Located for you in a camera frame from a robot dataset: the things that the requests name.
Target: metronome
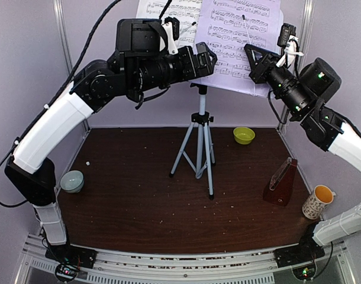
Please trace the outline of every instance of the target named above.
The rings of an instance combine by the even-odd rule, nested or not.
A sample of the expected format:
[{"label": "metronome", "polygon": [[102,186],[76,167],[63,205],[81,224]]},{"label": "metronome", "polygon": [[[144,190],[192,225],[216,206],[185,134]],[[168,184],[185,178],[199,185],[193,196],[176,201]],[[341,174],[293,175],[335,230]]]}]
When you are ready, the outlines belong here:
[{"label": "metronome", "polygon": [[298,161],[287,158],[271,177],[263,191],[263,200],[279,206],[287,206],[294,189],[294,179]]}]

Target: gray wall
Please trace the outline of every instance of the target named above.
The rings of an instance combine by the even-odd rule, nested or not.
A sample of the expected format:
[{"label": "gray wall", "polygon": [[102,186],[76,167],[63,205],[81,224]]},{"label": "gray wall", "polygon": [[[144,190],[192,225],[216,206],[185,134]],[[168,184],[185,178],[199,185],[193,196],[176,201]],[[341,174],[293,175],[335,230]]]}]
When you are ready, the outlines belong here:
[{"label": "gray wall", "polygon": [[[328,103],[361,130],[361,1],[318,0],[310,49],[305,62],[321,57],[341,76],[340,90]],[[326,211],[333,217],[361,201],[361,173],[341,158],[311,144],[298,123],[286,129],[286,140],[297,156],[310,188],[325,184],[337,193]],[[361,233],[347,239],[361,278]]]},{"label": "gray wall", "polygon": [[[87,35],[110,0],[64,1],[63,9],[69,36],[70,52],[75,61],[83,48]],[[117,22],[122,18],[134,18],[138,0],[123,0],[107,15],[95,34],[83,66],[93,59],[107,59],[115,49]],[[303,0],[283,0],[285,21],[300,27]],[[90,118],[93,127],[161,127],[185,126],[190,115],[198,110],[198,92],[189,83],[173,85],[162,98],[144,104],[136,111],[134,103],[125,97],[115,98],[100,113]],[[275,102],[279,111],[281,102]],[[278,122],[267,100],[210,88],[207,110],[215,117],[214,126],[247,125],[251,127],[275,127]]]},{"label": "gray wall", "polygon": [[[53,1],[0,0],[0,160],[65,78]],[[77,128],[52,153],[57,177],[81,139],[82,129]],[[0,199],[8,204],[22,201],[2,172]],[[0,283],[11,283],[25,238],[37,230],[30,205],[0,206]]]}]

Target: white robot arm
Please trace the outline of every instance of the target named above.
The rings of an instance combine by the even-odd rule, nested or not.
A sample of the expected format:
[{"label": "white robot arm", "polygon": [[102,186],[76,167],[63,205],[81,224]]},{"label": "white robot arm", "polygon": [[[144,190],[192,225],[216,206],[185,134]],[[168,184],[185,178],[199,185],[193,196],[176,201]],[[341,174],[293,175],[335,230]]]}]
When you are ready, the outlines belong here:
[{"label": "white robot arm", "polygon": [[141,105],[158,97],[145,98],[144,91],[168,89],[173,83],[208,76],[217,61],[205,43],[196,45],[198,54],[189,46],[176,48],[176,18],[166,18],[164,24],[161,20],[121,20],[117,30],[114,54],[107,61],[88,64],[50,106],[44,107],[42,116],[15,142],[5,168],[7,177],[37,211],[51,255],[57,260],[87,256],[83,265],[89,268],[93,265],[89,259],[95,259],[95,252],[80,252],[69,243],[54,193],[54,164],[48,154],[78,124],[114,97],[125,95]]},{"label": "white robot arm", "polygon": [[[294,31],[293,26],[286,27]],[[281,99],[291,113],[290,121],[300,121],[312,143],[361,172],[361,133],[348,118],[325,106],[339,89],[340,77],[321,58],[305,66],[300,75],[295,70],[295,77],[288,70],[285,58],[290,54],[299,55],[294,52],[296,43],[297,38],[291,35],[287,43],[291,52],[283,56],[246,44],[244,49],[252,69],[250,78],[255,83],[270,85],[275,98]],[[361,203],[332,219],[311,224],[297,246],[276,250],[278,266],[310,261],[312,254],[322,257],[322,246],[358,231],[361,231]]]}]

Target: mug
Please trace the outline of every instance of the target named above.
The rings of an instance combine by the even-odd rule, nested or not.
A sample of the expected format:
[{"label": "mug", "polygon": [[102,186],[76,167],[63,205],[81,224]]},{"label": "mug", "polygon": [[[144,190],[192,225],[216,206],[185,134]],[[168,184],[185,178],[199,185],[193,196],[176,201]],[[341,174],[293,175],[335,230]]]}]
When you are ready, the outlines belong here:
[{"label": "mug", "polygon": [[320,217],[323,210],[333,202],[336,193],[325,185],[318,185],[304,202],[302,211],[308,219]]}]

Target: sheet music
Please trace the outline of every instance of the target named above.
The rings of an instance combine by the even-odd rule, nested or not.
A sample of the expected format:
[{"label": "sheet music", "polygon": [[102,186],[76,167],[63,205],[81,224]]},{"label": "sheet music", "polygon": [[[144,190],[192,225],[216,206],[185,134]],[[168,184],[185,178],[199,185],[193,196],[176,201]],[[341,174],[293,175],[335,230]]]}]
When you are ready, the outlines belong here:
[{"label": "sheet music", "polygon": [[204,41],[218,56],[215,73],[195,80],[207,86],[267,97],[267,84],[249,78],[246,43],[276,51],[283,15],[281,0],[205,0],[195,41]]},{"label": "sheet music", "polygon": [[[137,18],[159,18],[159,15],[167,3],[167,0],[140,0],[137,10]],[[163,16],[175,17],[180,21],[178,48],[194,46],[196,28],[198,26],[202,0],[173,0]]]}]

